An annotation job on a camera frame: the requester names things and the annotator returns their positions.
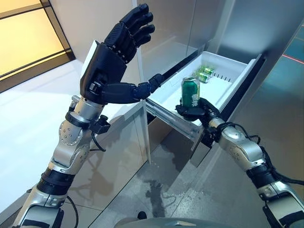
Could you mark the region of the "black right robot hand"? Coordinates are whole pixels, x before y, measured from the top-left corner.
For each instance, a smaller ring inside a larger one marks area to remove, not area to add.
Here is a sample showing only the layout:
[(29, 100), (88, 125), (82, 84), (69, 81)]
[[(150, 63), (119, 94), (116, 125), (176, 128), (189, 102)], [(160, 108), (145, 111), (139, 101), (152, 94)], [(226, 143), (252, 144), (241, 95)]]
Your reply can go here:
[(219, 110), (205, 98), (200, 98), (196, 107), (184, 107), (179, 104), (175, 106), (175, 109), (185, 120), (191, 122), (199, 120), (202, 125), (221, 117)]

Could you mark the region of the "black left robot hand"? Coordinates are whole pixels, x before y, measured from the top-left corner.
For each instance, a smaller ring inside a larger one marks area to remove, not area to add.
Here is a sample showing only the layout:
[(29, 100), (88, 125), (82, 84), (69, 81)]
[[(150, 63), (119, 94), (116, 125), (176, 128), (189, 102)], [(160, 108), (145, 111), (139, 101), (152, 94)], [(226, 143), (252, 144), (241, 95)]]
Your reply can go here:
[(83, 98), (100, 105), (132, 104), (146, 99), (161, 87), (165, 80), (162, 74), (138, 85), (121, 82), (137, 49), (150, 42), (155, 31), (152, 20), (148, 4), (140, 4), (113, 27), (104, 42), (92, 43), (80, 79)]

